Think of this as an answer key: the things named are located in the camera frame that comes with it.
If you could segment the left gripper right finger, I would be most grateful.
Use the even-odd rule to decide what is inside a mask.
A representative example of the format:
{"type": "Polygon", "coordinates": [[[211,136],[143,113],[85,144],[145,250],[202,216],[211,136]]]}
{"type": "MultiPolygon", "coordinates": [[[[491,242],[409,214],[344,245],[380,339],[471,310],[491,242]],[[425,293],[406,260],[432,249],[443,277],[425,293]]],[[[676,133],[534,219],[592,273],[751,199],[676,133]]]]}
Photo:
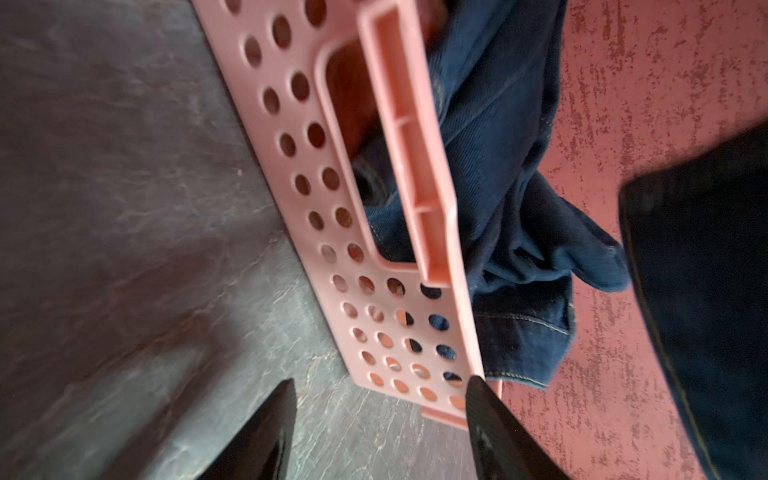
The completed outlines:
{"type": "Polygon", "coordinates": [[[479,376],[468,382],[466,418],[478,478],[568,479],[479,376]]]}

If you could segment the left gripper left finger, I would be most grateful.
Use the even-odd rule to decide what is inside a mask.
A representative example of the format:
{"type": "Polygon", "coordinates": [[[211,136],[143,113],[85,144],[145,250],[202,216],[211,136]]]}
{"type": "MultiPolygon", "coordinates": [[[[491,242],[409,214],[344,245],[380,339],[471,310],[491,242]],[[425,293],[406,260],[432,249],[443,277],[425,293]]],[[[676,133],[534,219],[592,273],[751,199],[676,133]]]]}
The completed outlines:
{"type": "Polygon", "coordinates": [[[286,479],[296,424],[293,379],[280,382],[199,479],[286,479]]]}

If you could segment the dark denim button skirt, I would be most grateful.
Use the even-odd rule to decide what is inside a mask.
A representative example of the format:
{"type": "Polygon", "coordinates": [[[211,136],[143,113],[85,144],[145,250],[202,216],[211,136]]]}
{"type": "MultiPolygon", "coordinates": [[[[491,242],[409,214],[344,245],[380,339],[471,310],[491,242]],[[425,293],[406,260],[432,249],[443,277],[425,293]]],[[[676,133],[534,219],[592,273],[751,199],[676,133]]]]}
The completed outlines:
{"type": "Polygon", "coordinates": [[[625,183],[634,293],[710,479],[767,475],[767,126],[625,183]]]}

